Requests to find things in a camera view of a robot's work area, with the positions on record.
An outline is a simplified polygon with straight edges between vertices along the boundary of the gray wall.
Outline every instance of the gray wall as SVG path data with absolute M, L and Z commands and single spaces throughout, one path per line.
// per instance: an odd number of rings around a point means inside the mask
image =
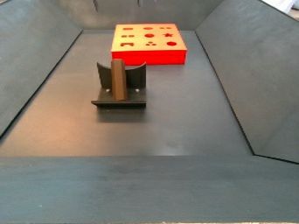
M 0 135 L 80 34 L 55 1 L 0 4 Z
M 299 162 L 299 24 L 258 0 L 224 0 L 196 29 L 258 155 Z
M 180 30 L 195 30 L 222 0 L 59 0 L 60 7 L 84 29 L 113 30 L 116 24 L 176 23 Z

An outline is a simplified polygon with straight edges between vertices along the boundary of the circular hole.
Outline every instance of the circular hole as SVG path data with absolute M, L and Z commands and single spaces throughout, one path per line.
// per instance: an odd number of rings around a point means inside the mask
M 167 42 L 167 45 L 168 46 L 176 46 L 176 43 L 171 41 L 171 42 Z
M 144 36 L 146 36 L 147 38 L 152 38 L 155 35 L 154 35 L 152 33 L 147 33 Z

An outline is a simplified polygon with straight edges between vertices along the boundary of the shape sorter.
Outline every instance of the shape sorter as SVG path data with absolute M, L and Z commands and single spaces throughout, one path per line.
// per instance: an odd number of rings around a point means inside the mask
M 175 24 L 117 24 L 111 53 L 127 66 L 180 65 L 187 47 Z

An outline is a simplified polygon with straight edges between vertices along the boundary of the star-shaped hole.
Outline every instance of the star-shaped hole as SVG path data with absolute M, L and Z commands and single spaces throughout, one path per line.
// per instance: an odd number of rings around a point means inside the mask
M 171 33 L 166 33 L 164 36 L 166 36 L 167 38 L 171 38 L 174 35 L 172 35 Z

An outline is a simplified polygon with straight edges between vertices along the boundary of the black bracket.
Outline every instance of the black bracket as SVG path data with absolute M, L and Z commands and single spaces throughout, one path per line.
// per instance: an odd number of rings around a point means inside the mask
M 97 100 L 91 103 L 97 107 L 132 108 L 146 107 L 146 63 L 132 69 L 125 69 L 127 99 L 119 101 L 113 97 L 112 71 L 97 63 L 100 90 Z

